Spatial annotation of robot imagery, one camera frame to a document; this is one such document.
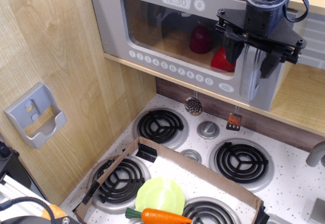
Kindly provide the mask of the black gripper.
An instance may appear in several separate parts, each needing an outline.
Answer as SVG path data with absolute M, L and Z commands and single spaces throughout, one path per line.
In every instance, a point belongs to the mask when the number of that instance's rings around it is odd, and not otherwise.
M 287 14 L 289 0 L 245 1 L 244 10 L 219 9 L 216 29 L 224 35 L 225 56 L 232 65 L 244 44 L 267 52 L 260 69 L 260 78 L 267 79 L 280 62 L 298 62 L 306 42 L 288 24 L 303 21 L 306 14 L 290 18 Z

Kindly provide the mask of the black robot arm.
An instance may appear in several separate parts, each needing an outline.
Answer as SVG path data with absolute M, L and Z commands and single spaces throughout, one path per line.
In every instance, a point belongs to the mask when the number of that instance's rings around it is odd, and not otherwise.
M 308 16 L 309 0 L 302 0 L 305 13 L 288 16 L 289 0 L 245 0 L 244 10 L 219 9 L 216 30 L 223 33 L 223 46 L 229 63 L 233 64 L 245 44 L 264 51 L 267 56 L 261 65 L 261 78 L 268 78 L 279 63 L 296 64 L 301 50 L 307 45 L 290 23 L 303 21 Z

